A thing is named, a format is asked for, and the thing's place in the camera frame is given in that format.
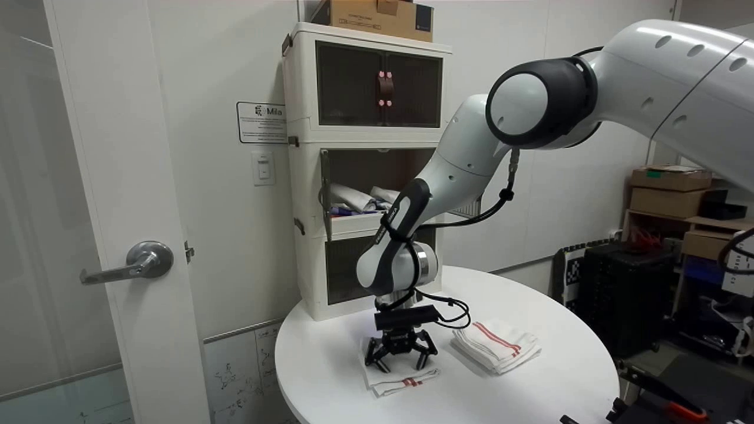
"brown box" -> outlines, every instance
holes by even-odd
[[[645,166],[634,169],[629,186],[663,189],[663,191],[705,191],[711,186],[711,173],[683,166]]]
[[[727,243],[744,229],[753,229],[754,221],[743,218],[708,218],[708,216],[690,216],[685,218],[690,231],[683,235],[682,252],[688,256],[702,256],[716,261]]]
[[[688,256],[702,256],[716,261],[731,241],[731,234],[714,231],[685,231],[682,252]]]
[[[313,20],[432,43],[432,6],[404,0],[327,0]]]
[[[629,210],[637,214],[688,218],[695,216],[708,191],[634,189]]]

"door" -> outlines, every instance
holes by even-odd
[[[148,3],[0,13],[0,424],[211,422]]]

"white table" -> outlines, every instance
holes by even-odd
[[[543,353],[502,377],[485,377],[458,357],[450,329],[432,332],[442,374],[385,397],[367,390],[356,342],[377,335],[373,310],[312,320],[300,303],[275,342],[282,396],[300,422],[312,424],[544,424],[570,414],[579,424],[605,422],[617,397],[617,371],[596,335],[569,309],[515,281],[446,267],[432,292],[472,305],[475,320],[507,320],[543,340]]]

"cable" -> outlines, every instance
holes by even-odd
[[[509,159],[509,184],[499,191],[499,198],[497,203],[472,216],[472,218],[465,218],[465,221],[447,221],[447,223],[424,223],[420,229],[447,229],[447,226],[472,226],[472,223],[479,223],[479,221],[485,221],[491,218],[493,214],[497,214],[509,201],[515,201],[515,184],[516,184],[516,173],[519,173],[519,158],[520,158],[520,150],[519,149],[511,149],[511,159]]]
[[[485,218],[491,218],[493,214],[497,214],[509,201],[515,201],[519,159],[520,159],[520,150],[519,150],[519,149],[511,149],[511,158],[509,158],[509,182],[507,182],[507,186],[499,191],[499,201],[497,201],[491,210],[485,210],[483,214],[476,214],[476,216],[472,216],[472,218],[465,218],[465,221],[424,223],[424,226],[420,226],[417,231],[421,231],[421,229],[447,229],[447,226],[472,226],[472,223],[485,221]],[[393,310],[393,309],[404,305],[405,301],[410,301],[410,300],[417,295],[417,300],[426,297],[426,300],[446,301],[447,305],[462,309],[462,312],[456,316],[456,317],[444,317],[444,316],[442,316],[442,320],[438,320],[437,325],[447,328],[447,329],[465,329],[465,328],[470,328],[470,325],[472,325],[472,309],[470,309],[470,303],[462,301],[462,300],[456,300],[456,297],[437,297],[437,295],[420,292],[417,285],[420,285],[420,269],[421,269],[421,267],[420,267],[420,254],[417,254],[413,241],[410,241],[407,235],[404,235],[401,231],[397,231],[397,229],[390,223],[390,214],[381,214],[380,223],[381,223],[381,229],[387,229],[387,234],[390,234],[390,238],[392,238],[393,243],[398,243],[398,245],[404,245],[404,248],[407,250],[407,254],[410,254],[410,259],[413,259],[413,267],[414,267],[414,276],[413,276],[413,282],[407,285],[407,289],[405,289],[405,295],[404,295],[401,300],[397,300],[393,303],[387,303],[387,305],[377,303],[377,300],[376,300],[376,309],[377,309],[377,310]]]
[[[582,51],[577,51],[577,55],[572,55],[572,56],[588,56],[588,55],[593,55],[593,51],[601,51],[601,50],[604,50],[604,46],[596,44],[596,46],[582,50]]]
[[[456,297],[426,295],[426,292],[417,289],[417,301],[420,301],[421,297],[426,297],[426,300],[432,300],[432,301],[444,301],[444,303],[447,303],[447,305],[458,305],[458,309],[462,309],[462,312],[459,312],[459,316],[456,316],[456,317],[446,317],[446,316],[442,316],[442,320],[438,320],[437,325],[447,328],[447,329],[465,329],[465,328],[470,328],[470,325],[472,325],[472,309],[470,309],[470,303],[466,303],[466,301],[456,300]]]
[[[754,269],[731,269],[728,267],[728,256],[731,252],[754,261],[754,252],[753,250],[744,250],[743,243],[748,243],[750,238],[754,238],[754,229],[748,229],[743,234],[735,234],[721,250],[720,254],[720,267],[727,270],[727,274],[738,274],[738,276],[754,276]]]

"door handle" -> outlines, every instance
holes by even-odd
[[[169,248],[156,241],[145,241],[125,254],[122,269],[109,269],[96,274],[81,270],[81,282],[101,285],[114,281],[158,277],[158,276],[166,276],[169,269],[173,269]]]

